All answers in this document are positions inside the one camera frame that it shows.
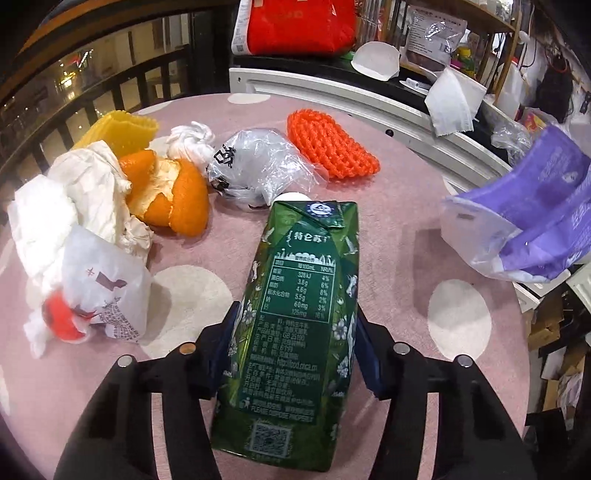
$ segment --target shelf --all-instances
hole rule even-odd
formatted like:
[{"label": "shelf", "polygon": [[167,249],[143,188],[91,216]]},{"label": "shelf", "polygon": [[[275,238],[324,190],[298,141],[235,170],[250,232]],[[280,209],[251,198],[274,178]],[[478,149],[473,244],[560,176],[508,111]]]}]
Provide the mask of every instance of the shelf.
[{"label": "shelf", "polygon": [[511,24],[470,0],[426,0],[424,4],[429,4],[433,9],[466,20],[468,28],[477,34],[515,32],[515,28]]}]

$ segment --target purple plastic bag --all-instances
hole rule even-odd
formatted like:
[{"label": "purple plastic bag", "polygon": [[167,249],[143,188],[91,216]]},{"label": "purple plastic bag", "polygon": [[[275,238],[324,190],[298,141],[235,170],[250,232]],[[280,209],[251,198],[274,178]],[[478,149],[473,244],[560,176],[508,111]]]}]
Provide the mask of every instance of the purple plastic bag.
[{"label": "purple plastic bag", "polygon": [[548,127],[512,172],[445,199],[441,235],[487,277],[550,281],[591,249],[590,166]]}]

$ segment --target table surface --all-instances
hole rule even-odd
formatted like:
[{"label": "table surface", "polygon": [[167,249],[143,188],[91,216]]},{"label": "table surface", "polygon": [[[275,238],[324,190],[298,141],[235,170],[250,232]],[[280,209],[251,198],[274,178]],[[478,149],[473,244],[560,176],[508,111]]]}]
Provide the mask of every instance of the table surface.
[{"label": "table surface", "polygon": [[[287,116],[300,108],[319,107],[278,96],[221,94],[175,100],[143,113],[159,121],[158,136],[190,121],[208,124],[218,145],[242,128],[285,131]],[[359,205],[359,303],[368,319],[383,323],[395,340],[425,356],[481,353],[480,369],[521,431],[529,362],[512,284],[481,276],[441,239],[439,203],[447,190],[440,173],[382,132],[326,111],[381,162],[373,178],[330,183],[319,195]],[[141,361],[163,355],[184,340],[194,340],[204,325],[221,321],[232,299],[241,299],[267,213],[236,210],[215,192],[210,204],[202,238],[159,232],[154,239],[148,268],[155,283],[143,345],[101,336],[80,345],[54,340],[41,359],[33,360],[22,326],[39,304],[38,293],[27,281],[9,229],[0,236],[0,408],[17,442],[46,478],[53,477],[80,413],[118,356],[130,353]],[[152,406],[158,471],[166,480],[170,472],[156,395]],[[202,401],[206,424],[212,407]],[[289,471],[223,452],[215,452],[216,460],[225,480],[367,478],[387,412],[388,402],[373,397],[355,368],[329,472]],[[431,478],[436,438],[437,399],[430,395],[421,480]]]}]

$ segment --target red bag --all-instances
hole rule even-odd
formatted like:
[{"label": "red bag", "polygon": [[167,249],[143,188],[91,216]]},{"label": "red bag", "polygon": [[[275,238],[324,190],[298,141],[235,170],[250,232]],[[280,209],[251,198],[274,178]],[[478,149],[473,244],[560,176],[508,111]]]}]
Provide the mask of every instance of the red bag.
[{"label": "red bag", "polygon": [[330,54],[355,42],[355,0],[241,0],[234,55]]}]

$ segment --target green milk carton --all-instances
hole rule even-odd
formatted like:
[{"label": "green milk carton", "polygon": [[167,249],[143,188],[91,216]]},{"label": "green milk carton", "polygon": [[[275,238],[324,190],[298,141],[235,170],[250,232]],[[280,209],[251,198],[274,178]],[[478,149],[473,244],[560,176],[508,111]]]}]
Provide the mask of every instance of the green milk carton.
[{"label": "green milk carton", "polygon": [[357,204],[275,202],[246,285],[212,446],[326,471],[353,365]]}]

